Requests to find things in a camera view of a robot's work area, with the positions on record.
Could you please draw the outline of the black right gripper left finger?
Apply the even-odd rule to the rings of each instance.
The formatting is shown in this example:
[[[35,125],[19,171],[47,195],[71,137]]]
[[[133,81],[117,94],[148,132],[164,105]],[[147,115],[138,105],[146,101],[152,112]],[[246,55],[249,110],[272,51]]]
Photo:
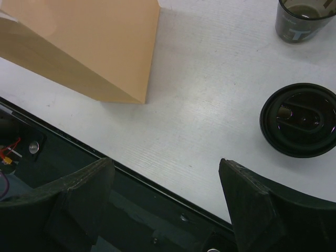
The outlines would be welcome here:
[[[1,201],[1,251],[91,251],[115,174],[110,158]]]

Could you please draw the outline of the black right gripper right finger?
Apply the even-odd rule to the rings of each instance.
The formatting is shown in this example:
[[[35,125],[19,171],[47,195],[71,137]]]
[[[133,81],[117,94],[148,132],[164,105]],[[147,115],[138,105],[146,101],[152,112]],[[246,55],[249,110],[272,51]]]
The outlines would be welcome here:
[[[239,251],[335,251],[335,203],[221,159],[219,177]]]

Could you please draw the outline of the brown paper bag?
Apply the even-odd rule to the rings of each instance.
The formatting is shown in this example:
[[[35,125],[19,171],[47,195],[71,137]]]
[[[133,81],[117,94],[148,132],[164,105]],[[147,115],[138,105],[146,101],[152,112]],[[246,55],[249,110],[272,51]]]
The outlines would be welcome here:
[[[1,57],[103,102],[144,104],[158,1],[1,1]]]

